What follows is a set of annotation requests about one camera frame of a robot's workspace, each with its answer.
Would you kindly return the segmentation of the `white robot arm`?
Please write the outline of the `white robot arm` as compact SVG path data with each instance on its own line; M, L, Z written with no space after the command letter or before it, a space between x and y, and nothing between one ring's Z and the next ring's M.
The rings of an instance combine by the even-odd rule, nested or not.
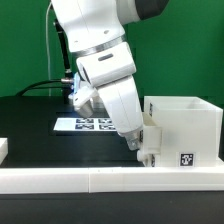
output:
M83 117L100 97L118 134L139 147L143 118L133 74L136 66L123 26L160 15L169 0L51 0L85 81L73 96Z

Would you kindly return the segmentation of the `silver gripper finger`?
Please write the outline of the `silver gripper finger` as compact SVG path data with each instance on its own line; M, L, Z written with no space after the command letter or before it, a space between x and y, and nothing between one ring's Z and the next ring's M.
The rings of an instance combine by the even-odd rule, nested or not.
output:
M130 150L137 150L140 148L139 136L140 134L138 131L130 132L125 135L125 139Z

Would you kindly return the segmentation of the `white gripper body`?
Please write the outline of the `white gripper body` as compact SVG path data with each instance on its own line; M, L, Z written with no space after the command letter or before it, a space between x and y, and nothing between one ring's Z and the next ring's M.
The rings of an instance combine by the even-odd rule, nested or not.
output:
M128 135L142 128L142 112L132 75L119 79L101 78L96 89L120 135Z

